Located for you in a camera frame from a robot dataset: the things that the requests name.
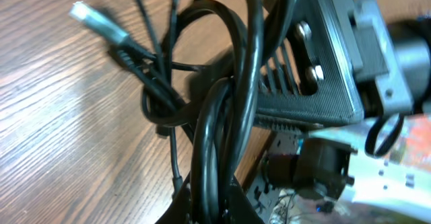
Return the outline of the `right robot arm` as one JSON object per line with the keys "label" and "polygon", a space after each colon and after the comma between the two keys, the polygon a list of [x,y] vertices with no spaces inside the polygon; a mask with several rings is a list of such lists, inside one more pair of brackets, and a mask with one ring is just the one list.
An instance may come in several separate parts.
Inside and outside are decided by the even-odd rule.
{"label": "right robot arm", "polygon": [[281,32],[300,83],[277,66],[258,97],[255,122],[276,133],[307,134],[373,118],[363,150],[350,140],[306,138],[298,153],[274,148],[261,161],[269,187],[304,198],[348,196],[423,221],[430,220],[430,179],[389,176],[378,161],[395,146],[405,122],[430,102],[430,20],[387,24],[376,0],[294,0]]}

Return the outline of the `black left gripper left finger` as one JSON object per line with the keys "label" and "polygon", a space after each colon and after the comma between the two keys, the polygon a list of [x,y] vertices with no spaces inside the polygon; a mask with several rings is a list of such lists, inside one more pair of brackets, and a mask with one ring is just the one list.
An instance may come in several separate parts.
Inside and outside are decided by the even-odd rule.
{"label": "black left gripper left finger", "polygon": [[174,200],[156,224],[189,223],[191,216],[190,176],[187,176]]}

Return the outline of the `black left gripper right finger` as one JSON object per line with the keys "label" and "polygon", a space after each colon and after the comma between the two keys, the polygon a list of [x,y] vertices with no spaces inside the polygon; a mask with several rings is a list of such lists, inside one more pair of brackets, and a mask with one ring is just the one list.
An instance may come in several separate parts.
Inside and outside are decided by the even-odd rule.
{"label": "black left gripper right finger", "polygon": [[264,224],[248,201],[236,178],[230,183],[227,196],[227,209],[224,212],[224,223],[227,224]]}

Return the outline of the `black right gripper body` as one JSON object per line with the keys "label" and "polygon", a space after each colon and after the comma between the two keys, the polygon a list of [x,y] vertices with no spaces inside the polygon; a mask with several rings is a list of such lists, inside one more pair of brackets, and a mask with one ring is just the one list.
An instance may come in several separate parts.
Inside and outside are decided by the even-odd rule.
{"label": "black right gripper body", "polygon": [[392,115],[413,108],[413,96],[376,0],[332,0],[355,82],[368,89],[368,112]]}

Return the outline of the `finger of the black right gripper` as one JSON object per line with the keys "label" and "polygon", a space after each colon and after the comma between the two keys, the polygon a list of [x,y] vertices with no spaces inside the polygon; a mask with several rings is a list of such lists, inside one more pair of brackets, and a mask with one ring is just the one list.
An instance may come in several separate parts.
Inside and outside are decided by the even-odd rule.
{"label": "finger of the black right gripper", "polygon": [[300,83],[288,91],[260,93],[255,124],[320,127],[363,120],[364,108],[331,0],[298,0],[286,39]]}

